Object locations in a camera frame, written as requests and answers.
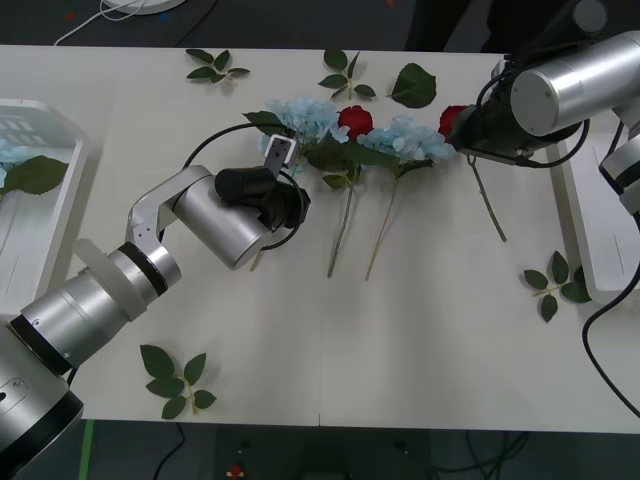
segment white tray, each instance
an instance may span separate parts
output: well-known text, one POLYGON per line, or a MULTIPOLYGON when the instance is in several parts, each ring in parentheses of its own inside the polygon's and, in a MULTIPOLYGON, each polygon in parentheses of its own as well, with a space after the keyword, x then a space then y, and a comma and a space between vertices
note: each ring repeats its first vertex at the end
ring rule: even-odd
POLYGON ((50 192, 11 192, 0 201, 0 319, 6 319, 47 291, 89 145, 70 120, 30 100, 0 99, 0 139, 69 165, 50 192))
MULTIPOLYGON (((611 144, 617 118, 613 114, 599 115, 592 124, 587 141, 564 164, 563 172, 587 290, 595 302, 605 304, 633 277, 640 261, 640 234, 618 195, 598 170, 611 144)), ((558 145, 552 158, 559 158, 558 155, 573 148, 579 133, 558 145)), ((626 141, 625 129, 618 146, 626 141)), ((640 289, 636 288, 627 301, 640 301, 640 289)))

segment robotic arm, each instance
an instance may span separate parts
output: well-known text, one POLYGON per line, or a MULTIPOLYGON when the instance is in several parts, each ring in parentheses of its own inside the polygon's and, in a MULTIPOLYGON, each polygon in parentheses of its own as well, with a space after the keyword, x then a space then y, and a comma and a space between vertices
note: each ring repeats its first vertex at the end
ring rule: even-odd
POLYGON ((180 220, 229 269, 264 248, 280 227, 297 228, 310 201, 276 180, 297 155, 295 140, 273 135, 263 167, 213 176, 189 166, 132 207, 126 241, 109 255, 78 240, 77 276, 0 326, 0 478, 10 478, 82 416, 61 378, 105 346, 181 278, 159 236, 180 220))

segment artificial flower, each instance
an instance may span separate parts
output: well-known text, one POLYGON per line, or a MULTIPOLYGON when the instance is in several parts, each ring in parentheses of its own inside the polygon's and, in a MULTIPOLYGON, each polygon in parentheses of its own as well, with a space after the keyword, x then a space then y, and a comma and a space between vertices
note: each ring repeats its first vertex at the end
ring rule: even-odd
POLYGON ((373 130, 373 117, 360 105, 354 105, 340 112, 338 125, 348 127, 349 138, 355 141, 360 135, 366 135, 373 130))
POLYGON ((374 128, 360 135, 358 143, 372 150, 393 155, 400 163, 427 158, 439 163, 455 155, 453 147, 435 130, 420 125, 413 117, 398 115, 386 128, 374 128))
POLYGON ((442 115, 440 115, 440 128, 438 128, 438 133, 448 139, 449 135, 451 135, 451 130, 453 130, 453 123, 456 121, 456 118, 458 118, 460 112, 467 108, 469 108, 468 105, 451 105, 445 108, 442 115))

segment green leaf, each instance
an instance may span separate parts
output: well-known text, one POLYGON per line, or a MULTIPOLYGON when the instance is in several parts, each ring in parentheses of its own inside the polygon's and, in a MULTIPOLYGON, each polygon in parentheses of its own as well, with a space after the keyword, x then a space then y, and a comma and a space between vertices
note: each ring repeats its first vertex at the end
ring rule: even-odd
POLYGON ((211 83, 218 83, 220 80, 224 79, 226 75, 224 73, 214 73, 211 75, 211 83))
POLYGON ((335 98, 340 95, 342 92, 344 92, 347 88, 347 85, 345 85, 344 87, 340 87, 338 90, 336 90, 335 92, 333 92, 331 94, 331 99, 335 100, 335 98))
POLYGON ((212 75, 217 75, 216 71, 211 67, 196 68, 193 72, 187 75, 187 78, 209 78, 212 75))
POLYGON ((323 79, 318 85, 327 88, 340 88, 344 87, 347 84, 347 77, 342 75, 341 73, 336 73, 334 75, 329 75, 325 79, 323 79))
POLYGON ((544 290, 549 285, 549 280, 544 275, 537 270, 525 270, 524 271, 524 279, 527 281, 529 285, 538 290, 544 290))
POLYGON ((164 408, 162 409, 162 418, 165 420, 173 420, 182 413, 186 404, 187 399, 182 395, 172 398, 164 405, 164 408))
POLYGON ((213 63, 213 55, 205 52, 204 50, 200 50, 199 48, 187 48, 187 53, 193 58, 202 60, 204 63, 213 63))
POLYGON ((230 68, 227 73, 231 75, 249 75, 251 70, 247 70, 246 68, 230 68))
POLYGON ((191 385, 195 385, 204 371, 205 363, 207 363, 206 353, 201 353, 187 363, 187 366, 184 367, 184 378, 187 379, 187 382, 191 385))
POLYGON ((175 366, 167 352, 154 345, 140 345, 142 361, 147 373, 154 378, 169 378, 173 376, 175 366))
POLYGON ((156 378, 147 384, 147 390, 163 398, 173 398, 182 393, 184 382, 176 377, 156 378))
POLYGON ((66 163, 44 155, 33 157, 7 173, 0 195, 6 195, 15 190, 31 195, 47 193, 62 183, 67 167, 66 163))
POLYGON ((571 300, 576 303, 587 303, 591 301, 589 292, 587 292, 587 286, 580 282, 570 282, 563 285, 560 289, 560 293, 567 300, 571 300))
POLYGON ((211 405, 213 405, 213 402, 217 400, 217 398, 213 396, 213 394, 207 392, 206 390, 198 390, 193 394, 193 397, 195 399, 196 407, 198 407, 200 410, 209 408, 211 405))
POLYGON ((347 77, 353 77, 353 69, 356 68, 356 62, 358 61, 358 57, 360 56, 360 52, 356 53, 356 56, 353 57, 351 63, 349 64, 349 69, 347 70, 347 77))
POLYGON ((395 172, 400 163, 398 157, 378 152, 377 150, 371 150, 356 142, 343 143, 342 148, 344 150, 344 156, 356 165, 385 167, 395 172))
POLYGON ((216 58, 216 60, 213 62, 213 66, 216 68, 216 70, 221 72, 222 70, 224 70, 224 67, 227 66, 227 63, 229 63, 230 59, 231 54, 229 53, 229 50, 225 50, 220 55, 218 55, 218 58, 216 58))
POLYGON ((353 91, 364 98, 373 98, 376 96, 376 92, 374 92, 373 88, 371 88, 369 85, 356 85, 356 88, 354 88, 353 91))
POLYGON ((582 268, 582 265, 580 265, 576 269, 575 273, 573 274, 573 279, 578 283, 586 283, 584 279, 584 268, 582 268))
POLYGON ((414 170, 419 170, 421 168, 433 167, 433 160, 430 158, 426 160, 416 160, 411 162, 406 162, 400 165, 400 177, 406 175, 409 172, 414 170))
POLYGON ((362 173, 362 167, 360 165, 356 165, 356 168, 350 168, 347 172, 347 178, 354 185, 358 183, 360 180, 360 174, 362 173))
POLYGON ((558 301, 553 295, 545 295, 540 304, 540 314, 545 322, 548 322, 558 311, 558 301))
POLYGON ((324 177, 322 177, 322 180, 324 180, 324 183, 329 185, 334 190, 340 190, 341 188, 349 185, 347 177, 343 175, 325 175, 324 177))
POLYGON ((436 98, 436 77, 409 63, 400 71, 390 97, 407 108, 423 108, 436 98))
MULTIPOLYGON (((278 116, 272 112, 266 112, 263 110, 260 112, 243 113, 242 115, 244 115, 245 118, 249 120, 251 123, 274 123, 276 125, 282 125, 282 122, 280 121, 278 116)), ((278 127, 256 127, 256 128, 260 130, 262 133, 264 133, 265 135, 269 135, 269 136, 274 135, 276 133, 283 132, 283 129, 278 127)))
POLYGON ((558 285, 566 282, 569 278, 569 264, 558 251, 553 252, 553 257, 551 257, 551 273, 553 280, 558 285))
POLYGON ((334 70, 341 72, 347 67, 347 56, 342 50, 325 50, 324 63, 334 70))

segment rose leaf sprig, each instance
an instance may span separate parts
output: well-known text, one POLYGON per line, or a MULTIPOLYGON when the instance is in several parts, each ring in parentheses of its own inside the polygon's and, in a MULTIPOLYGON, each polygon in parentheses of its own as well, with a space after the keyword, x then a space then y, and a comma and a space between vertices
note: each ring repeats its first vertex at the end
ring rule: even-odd
MULTIPOLYGON (((438 129, 438 133, 441 133, 442 135, 444 135, 446 140, 449 140, 456 118, 458 117, 460 112, 466 110, 467 108, 469 108, 468 105, 451 105, 445 108, 444 112, 442 112, 442 115, 440 116, 440 128, 438 129)), ((471 158, 469 155, 467 155, 467 164, 473 171, 473 176, 475 177, 476 182, 478 183, 478 189, 480 190, 480 196, 482 197, 487 212, 489 212, 489 217, 491 217, 493 226, 496 228, 496 231, 500 236, 500 240, 506 243, 507 236, 504 234, 504 231, 500 226, 500 222, 498 222, 498 217, 496 217, 496 214, 493 212, 491 202, 489 201, 489 196, 484 189, 482 178, 480 178, 480 172, 478 172, 478 167, 476 167, 476 157, 471 158)))
POLYGON ((587 303, 591 301, 587 285, 584 279, 582 266, 573 273, 573 281, 569 281, 569 264, 558 251, 551 257, 551 274, 555 287, 549 286, 547 276, 538 270, 525 270, 525 281, 537 290, 534 297, 542 297, 540 301, 540 315, 545 322, 549 322, 558 311, 558 301, 553 292, 560 290, 560 294, 575 303, 587 303))
POLYGON ((194 415, 198 410, 209 408, 216 401, 216 397, 207 390, 193 391, 207 362, 207 354, 202 353, 190 360, 182 373, 176 372, 171 357, 162 348, 154 345, 140 345, 140 354, 147 373, 154 377, 146 388, 154 395, 169 400, 162 409, 162 418, 173 420, 182 413, 187 405, 187 398, 182 395, 186 388, 194 415))
POLYGON ((334 73, 333 75, 325 77, 318 85, 336 89, 336 91, 331 95, 332 99, 335 99, 345 90, 347 90, 349 100, 351 100, 354 92, 361 98, 367 100, 376 96, 376 92, 369 85, 361 83, 354 86, 353 70, 355 69, 359 56, 360 52, 358 52, 351 62, 349 62, 347 55, 342 50, 324 51, 324 63, 326 63, 329 68, 339 73, 334 73))
POLYGON ((207 65, 204 67, 196 68, 193 72, 187 75, 190 80, 202 80, 209 79, 211 83, 218 83, 225 78, 233 80, 236 77, 248 75, 250 70, 246 68, 230 68, 226 72, 224 71, 229 62, 231 61, 231 54, 229 50, 225 50, 217 58, 211 55, 209 52, 200 50, 198 48, 188 48, 187 53, 196 60, 204 62, 207 65))

